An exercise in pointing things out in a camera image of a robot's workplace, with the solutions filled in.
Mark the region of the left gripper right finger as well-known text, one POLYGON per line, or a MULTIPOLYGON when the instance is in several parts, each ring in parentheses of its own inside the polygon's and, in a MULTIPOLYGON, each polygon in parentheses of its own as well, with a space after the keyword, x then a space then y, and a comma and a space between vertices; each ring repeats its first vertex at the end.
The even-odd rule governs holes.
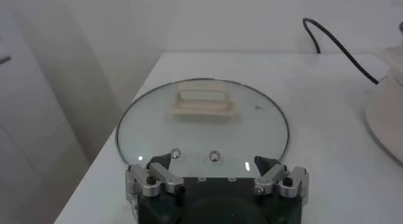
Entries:
POLYGON ((304 167, 291 170, 279 160, 255 156, 254 163, 260 176, 254 179, 254 193, 266 196, 275 191, 283 198, 301 198, 302 206, 309 200, 309 173, 304 167))

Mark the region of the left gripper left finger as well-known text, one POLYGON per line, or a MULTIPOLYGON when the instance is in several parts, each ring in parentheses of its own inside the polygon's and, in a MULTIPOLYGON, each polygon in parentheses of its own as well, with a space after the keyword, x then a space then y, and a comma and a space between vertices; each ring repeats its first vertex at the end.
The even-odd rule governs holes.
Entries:
POLYGON ((170 154, 153 157, 145 167, 140 164, 130 165, 125 172, 126 194, 153 198, 162 191, 176 195, 185 193, 184 179, 168 170, 170 157, 170 154))

